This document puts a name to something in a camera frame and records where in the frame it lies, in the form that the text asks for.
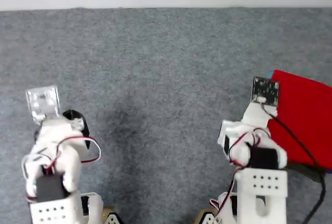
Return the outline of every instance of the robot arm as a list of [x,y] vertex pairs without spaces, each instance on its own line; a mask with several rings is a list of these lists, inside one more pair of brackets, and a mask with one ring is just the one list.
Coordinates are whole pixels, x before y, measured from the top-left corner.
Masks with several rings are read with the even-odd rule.
[[[286,224],[287,153],[267,128],[277,115],[279,83],[254,78],[251,102],[241,121],[224,120],[218,144],[227,160],[237,165],[228,192],[210,200],[217,209],[201,224]],[[232,192],[237,181],[238,192]]]
[[[101,197],[96,193],[80,195],[77,187],[81,164],[101,155],[99,145],[89,137],[84,117],[73,110],[60,114],[56,87],[28,90],[26,96],[39,125],[35,144],[22,159],[32,223],[102,224]],[[100,154],[83,161],[91,142]],[[108,217],[112,223],[121,223],[113,213]]]

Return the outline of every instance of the wire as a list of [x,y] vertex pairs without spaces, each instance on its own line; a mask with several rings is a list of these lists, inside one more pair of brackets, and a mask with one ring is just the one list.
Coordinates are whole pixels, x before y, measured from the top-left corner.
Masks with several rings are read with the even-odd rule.
[[219,210],[219,202],[214,199],[210,199],[210,205],[213,206],[216,210]]
[[[301,146],[301,148],[307,153],[307,155],[310,157],[310,159],[312,160],[313,164],[316,167],[319,167],[315,157],[312,155],[312,153],[309,151],[309,149],[304,145],[304,143],[302,143],[299,138],[289,129],[289,127],[284,124],[279,118],[277,118],[276,116],[274,116],[273,114],[269,113],[263,104],[261,104],[261,107],[263,109],[263,111],[268,114],[269,116],[271,116],[272,119],[274,119],[278,124],[280,124],[289,134],[290,136],[296,141],[296,143]],[[312,210],[309,212],[309,214],[306,216],[305,220],[302,222],[302,224],[307,224],[310,219],[312,218],[312,216],[316,213],[316,211],[318,210],[318,208],[322,205],[324,198],[325,198],[325,194],[326,194],[326,185],[325,185],[325,179],[323,177],[323,175],[320,172],[317,172],[318,176],[320,178],[320,183],[322,186],[322,191],[320,194],[320,197],[318,199],[318,201],[316,202],[316,204],[314,205],[314,207],[312,208]]]
[[90,142],[93,142],[93,143],[97,146],[97,148],[98,148],[98,150],[99,150],[99,155],[98,155],[98,157],[93,158],[93,159],[89,159],[89,160],[83,160],[83,161],[81,161],[81,163],[90,163],[90,162],[94,162],[94,161],[99,160],[100,157],[102,156],[102,150],[101,150],[99,144],[97,143],[97,141],[96,141],[94,138],[91,138],[91,137],[82,137],[82,136],[68,137],[68,138],[65,138],[65,139],[61,140],[61,141],[57,144],[57,147],[56,147],[57,155],[56,155],[56,157],[53,159],[53,161],[51,162],[51,164],[46,168],[46,172],[47,172],[47,173],[52,169],[52,167],[55,166],[55,164],[56,164],[56,162],[57,162],[57,159],[59,158],[59,156],[60,156],[60,154],[61,154],[61,152],[60,152],[60,150],[59,150],[60,145],[63,144],[64,142],[66,142],[66,141],[70,141],[70,140],[82,140],[82,141],[90,141]]
[[33,161],[37,161],[41,157],[46,157],[47,159],[50,160],[50,162],[52,162],[52,159],[48,155],[45,155],[43,153],[30,153],[30,154],[25,155],[22,158],[22,161],[21,161],[21,167],[22,167],[22,171],[23,171],[23,177],[24,177],[25,180],[28,180],[28,178],[29,178],[29,176],[27,175],[25,164],[26,164],[27,160],[30,157],[32,157],[32,156],[36,156],[36,158]]
[[221,203],[220,207],[218,208],[218,212],[215,214],[215,216],[218,216],[218,214],[223,210],[228,198],[230,197],[230,194],[232,193],[232,190],[233,190],[233,187],[234,187],[234,184],[235,184],[235,174],[240,171],[240,170],[243,170],[245,167],[237,167],[235,170],[234,170],[234,173],[233,173],[233,178],[232,178],[232,181],[230,182],[230,185],[229,185],[229,188],[228,188],[228,191],[226,193],[226,196],[223,200],[223,202]]

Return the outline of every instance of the white robot part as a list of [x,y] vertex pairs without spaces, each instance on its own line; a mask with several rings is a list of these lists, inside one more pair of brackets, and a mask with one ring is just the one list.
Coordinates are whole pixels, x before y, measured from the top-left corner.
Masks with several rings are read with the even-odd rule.
[[102,215],[103,212],[103,200],[100,195],[97,193],[85,193],[81,194],[81,197],[88,197],[88,209],[89,215],[84,216],[85,224],[102,224]]
[[32,203],[30,212],[33,224],[85,224],[78,191],[62,200]]
[[[103,201],[100,195],[80,195],[77,190],[81,164],[98,160],[101,155],[100,146],[94,139],[83,137],[83,118],[69,120],[60,114],[58,91],[55,86],[27,90],[26,97],[33,119],[40,125],[30,154],[22,159],[32,223],[102,224]],[[98,158],[82,161],[88,154],[86,141],[97,145],[100,152]],[[60,185],[59,181],[56,181],[56,186],[54,185],[60,195],[52,196],[53,200],[49,200],[51,194],[47,198],[39,198],[37,185],[44,187],[40,191],[43,194],[45,190],[52,191],[52,188],[48,191],[48,183],[37,184],[37,181],[50,178],[60,179]],[[81,197],[88,197],[88,213],[83,212]]]
[[58,119],[46,119],[41,125],[38,139],[33,146],[26,161],[22,161],[23,170],[28,180],[26,181],[26,191],[29,196],[36,196],[35,181],[43,176],[42,166],[48,167],[56,158],[58,143],[70,137],[82,137],[82,139],[69,139],[59,146],[57,162],[54,165],[58,173],[63,173],[63,185],[68,192],[77,190],[81,160],[88,154],[88,148],[84,137],[79,130],[73,129],[70,120],[60,117]]
[[[236,179],[238,223],[286,224],[286,171],[246,168],[237,172]],[[265,211],[262,213],[255,207],[258,195],[265,197]]]
[[224,120],[220,130],[218,144],[223,147],[224,154],[228,160],[237,161],[242,166],[247,166],[250,161],[250,148],[259,141],[258,147],[275,149],[278,154],[278,165],[282,169],[287,165],[287,153],[270,137],[267,128],[255,127],[242,122]]

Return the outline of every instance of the white plastic bracket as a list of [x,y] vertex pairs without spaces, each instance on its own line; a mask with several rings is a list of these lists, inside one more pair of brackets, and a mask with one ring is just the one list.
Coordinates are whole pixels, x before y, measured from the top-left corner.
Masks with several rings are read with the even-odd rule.
[[33,224],[84,224],[82,204],[78,191],[65,199],[31,203],[30,212]]
[[[287,172],[246,168],[236,173],[238,224],[286,224]],[[256,209],[256,197],[265,197],[265,214]]]

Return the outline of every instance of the red cloth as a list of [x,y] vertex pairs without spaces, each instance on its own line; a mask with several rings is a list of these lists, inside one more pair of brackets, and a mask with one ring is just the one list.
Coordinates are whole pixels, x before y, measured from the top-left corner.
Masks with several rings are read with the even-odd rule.
[[[332,87],[283,71],[274,71],[272,80],[280,82],[278,118],[304,143],[321,167],[332,169]],[[269,120],[268,128],[272,139],[286,150],[289,162],[313,164],[275,120]]]

